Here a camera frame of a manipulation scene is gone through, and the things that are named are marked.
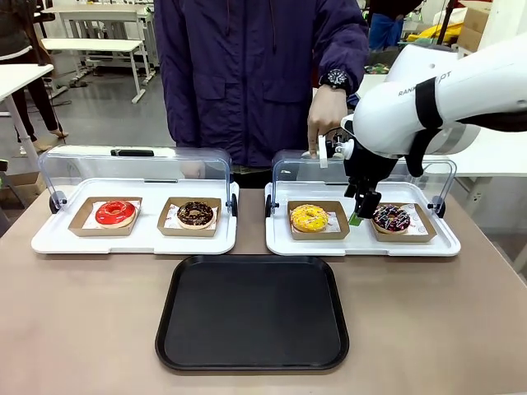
jacket zipper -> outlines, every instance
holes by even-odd
[[[244,11],[243,11],[243,41],[241,47],[242,59],[241,59],[241,86],[243,89],[243,113],[244,113],[244,165],[248,165],[249,159],[249,131],[247,130],[247,1],[243,1]]]

brown table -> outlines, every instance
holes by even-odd
[[[527,290],[452,200],[457,258],[349,257],[333,268],[351,345],[326,374],[174,374],[154,351],[172,272],[154,255],[43,256],[40,197],[0,239],[0,394],[498,394],[527,390]],[[268,253],[243,190],[234,253]]]

white paper liner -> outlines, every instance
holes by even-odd
[[[180,209],[179,206],[176,206],[175,204],[170,204],[170,208],[168,210],[168,213],[166,214],[166,220],[165,220],[165,228],[170,229],[186,229],[180,225],[178,222],[178,210]],[[213,207],[212,211],[214,211],[214,217],[212,218],[212,224],[209,225],[206,228],[203,228],[203,230],[215,230],[216,229],[216,218],[217,218],[217,207]]]
[[[293,211],[289,212],[289,218],[291,221],[291,213]],[[330,211],[328,214],[328,224],[324,228],[324,230],[321,230],[320,232],[309,232],[309,233],[335,233],[340,232],[340,225],[338,224],[337,214],[334,211]],[[295,233],[308,233],[308,232],[301,232],[293,224],[291,224],[291,232]]]
[[[410,216],[410,226],[404,235],[428,235],[426,226],[422,223],[421,217],[415,208],[415,204],[405,204],[401,206]]]
[[[141,202],[138,200],[129,201],[132,203],[135,208],[135,215],[139,215],[139,208],[141,207]],[[91,209],[90,215],[87,217],[86,221],[84,222],[84,225],[82,226],[82,229],[107,229],[104,226],[102,226],[99,222],[96,221],[96,213],[97,210],[100,209],[100,207],[103,204],[106,204],[107,202],[95,202],[93,203],[93,208]]]

black serving tray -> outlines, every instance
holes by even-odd
[[[195,256],[174,270],[156,336],[177,370],[322,370],[349,341],[333,271],[312,257]]]

black wristwatch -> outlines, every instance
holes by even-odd
[[[352,84],[349,81],[349,77],[346,72],[337,68],[324,74],[320,78],[319,84],[331,86],[333,89],[344,89],[346,91],[346,96],[350,96],[352,93]]]

